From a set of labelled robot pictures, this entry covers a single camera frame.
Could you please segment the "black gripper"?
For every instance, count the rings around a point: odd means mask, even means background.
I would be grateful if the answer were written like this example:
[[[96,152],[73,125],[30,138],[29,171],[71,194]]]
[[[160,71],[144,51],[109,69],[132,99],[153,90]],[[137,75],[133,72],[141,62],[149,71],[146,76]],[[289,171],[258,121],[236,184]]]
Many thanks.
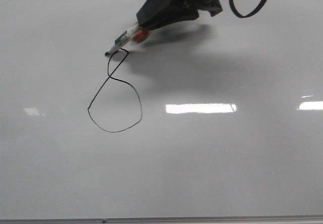
[[[146,0],[137,12],[137,22],[145,30],[156,30],[182,21],[196,20],[198,10],[207,11],[212,17],[223,11],[219,0]]]

